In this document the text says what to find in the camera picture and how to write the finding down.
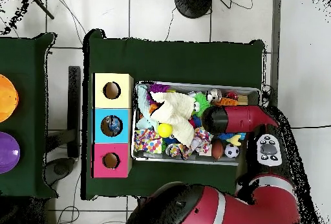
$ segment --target purple toy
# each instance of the purple toy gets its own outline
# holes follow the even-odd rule
[[[149,86],[148,93],[149,92],[165,93],[167,90],[169,90],[169,88],[170,88],[169,85],[154,83],[154,84]],[[149,105],[156,104],[156,102],[152,99],[152,96],[150,94],[147,95],[147,100],[149,101]]]
[[[19,160],[19,144],[11,135],[0,132],[0,174],[9,172]]]

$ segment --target orange bowl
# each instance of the orange bowl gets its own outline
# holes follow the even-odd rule
[[[13,83],[0,74],[0,122],[12,115],[18,105],[18,93]]]

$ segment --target blue cube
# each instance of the blue cube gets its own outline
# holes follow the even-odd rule
[[[95,130],[95,140],[94,143],[129,143],[130,142],[130,125],[129,116],[131,112],[129,109],[98,109],[94,110],[95,113],[95,122],[94,122],[94,130]],[[101,129],[101,123],[103,121],[107,121],[107,117],[115,116],[119,118],[121,123],[121,131],[119,134],[115,136],[109,136],[109,127],[107,125],[103,125]]]

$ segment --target black stand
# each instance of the black stand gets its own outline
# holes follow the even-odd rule
[[[45,8],[43,3],[40,0],[33,0],[37,5],[48,15],[51,19],[54,19],[54,16]]]
[[[52,186],[56,181],[68,176],[74,166],[74,159],[80,156],[80,89],[81,73],[79,67],[69,67],[67,129],[48,135],[46,152],[67,144],[68,158],[55,159],[46,164],[45,179]]]
[[[175,0],[177,10],[185,17],[204,16],[211,7],[211,0]]]

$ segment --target pink cube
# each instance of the pink cube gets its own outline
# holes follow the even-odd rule
[[[93,153],[91,155],[92,177],[121,178],[129,175],[132,165],[129,143],[97,143],[94,156]]]

